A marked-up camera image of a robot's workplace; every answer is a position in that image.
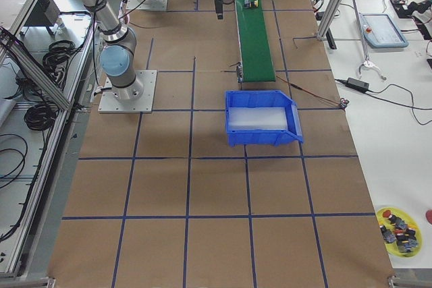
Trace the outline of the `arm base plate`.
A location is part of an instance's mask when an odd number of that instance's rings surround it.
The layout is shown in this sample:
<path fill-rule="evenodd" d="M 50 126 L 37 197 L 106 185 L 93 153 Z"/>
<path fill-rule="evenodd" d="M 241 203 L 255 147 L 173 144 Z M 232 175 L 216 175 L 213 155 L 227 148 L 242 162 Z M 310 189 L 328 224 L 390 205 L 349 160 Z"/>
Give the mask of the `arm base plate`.
<path fill-rule="evenodd" d="M 133 85 L 116 88 L 107 77 L 99 113 L 152 113 L 157 83 L 157 70 L 136 70 Z"/>
<path fill-rule="evenodd" d="M 128 11 L 135 7 L 145 11 L 166 11 L 168 0 L 128 0 L 126 9 Z"/>

